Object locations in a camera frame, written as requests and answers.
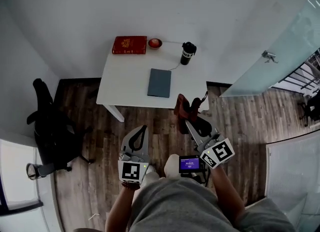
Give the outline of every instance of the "black tumbler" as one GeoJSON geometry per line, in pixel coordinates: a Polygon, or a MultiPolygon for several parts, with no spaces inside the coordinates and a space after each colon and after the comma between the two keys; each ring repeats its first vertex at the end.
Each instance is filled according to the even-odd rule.
{"type": "Polygon", "coordinates": [[[182,44],[183,50],[182,50],[182,56],[181,56],[181,64],[187,65],[193,57],[193,55],[196,53],[197,47],[193,45],[191,42],[186,42],[182,44]]]}

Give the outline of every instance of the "red book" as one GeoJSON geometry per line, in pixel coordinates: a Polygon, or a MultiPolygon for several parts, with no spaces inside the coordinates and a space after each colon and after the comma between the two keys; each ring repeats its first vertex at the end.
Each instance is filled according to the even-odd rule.
{"type": "Polygon", "coordinates": [[[112,54],[145,54],[146,47],[146,36],[118,36],[114,41],[112,54]]]}

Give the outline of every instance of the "black office chair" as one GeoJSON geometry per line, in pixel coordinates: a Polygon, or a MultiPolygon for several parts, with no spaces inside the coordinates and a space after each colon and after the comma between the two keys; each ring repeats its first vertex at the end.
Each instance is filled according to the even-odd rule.
{"type": "Polygon", "coordinates": [[[94,160],[87,160],[82,155],[84,135],[93,129],[88,127],[78,133],[74,121],[55,107],[47,85],[41,79],[36,79],[33,86],[37,94],[38,111],[28,116],[27,124],[35,122],[34,137],[42,165],[28,164],[28,177],[34,180],[60,169],[71,171],[67,163],[76,157],[93,163],[94,160]]]}
{"type": "Polygon", "coordinates": [[[307,104],[305,103],[298,103],[304,111],[304,115],[300,117],[300,120],[305,117],[305,124],[304,126],[308,126],[308,117],[311,118],[313,121],[320,120],[320,91],[312,97],[310,100],[308,100],[307,104]]]}

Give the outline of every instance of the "person's left arm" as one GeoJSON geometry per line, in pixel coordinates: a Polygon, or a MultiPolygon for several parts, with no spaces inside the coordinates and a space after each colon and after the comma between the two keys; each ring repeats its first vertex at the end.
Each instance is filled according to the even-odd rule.
{"type": "Polygon", "coordinates": [[[125,232],[131,216],[135,191],[123,187],[105,223],[105,232],[125,232]]]}

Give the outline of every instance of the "bracelet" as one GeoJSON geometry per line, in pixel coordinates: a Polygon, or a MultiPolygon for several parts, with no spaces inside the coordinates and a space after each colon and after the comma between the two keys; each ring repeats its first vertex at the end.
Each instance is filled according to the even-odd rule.
{"type": "Polygon", "coordinates": [[[128,183],[128,182],[122,182],[121,185],[127,189],[136,191],[140,189],[140,185],[138,183],[128,183]]]}

